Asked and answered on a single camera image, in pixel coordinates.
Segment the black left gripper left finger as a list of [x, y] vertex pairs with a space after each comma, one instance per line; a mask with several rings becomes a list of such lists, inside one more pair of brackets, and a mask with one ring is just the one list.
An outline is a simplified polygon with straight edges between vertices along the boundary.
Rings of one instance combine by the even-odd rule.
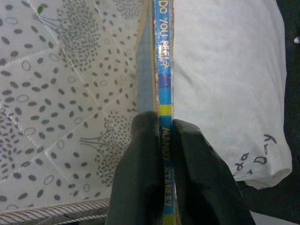
[[131, 142], [115, 171], [107, 225], [158, 225], [165, 194], [159, 118], [152, 111], [133, 118]]

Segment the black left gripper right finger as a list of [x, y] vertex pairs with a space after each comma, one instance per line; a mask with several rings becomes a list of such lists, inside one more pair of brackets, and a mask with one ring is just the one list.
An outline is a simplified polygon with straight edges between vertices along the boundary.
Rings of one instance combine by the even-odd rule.
[[173, 120], [172, 163], [183, 225], [255, 224], [229, 167], [199, 127]]

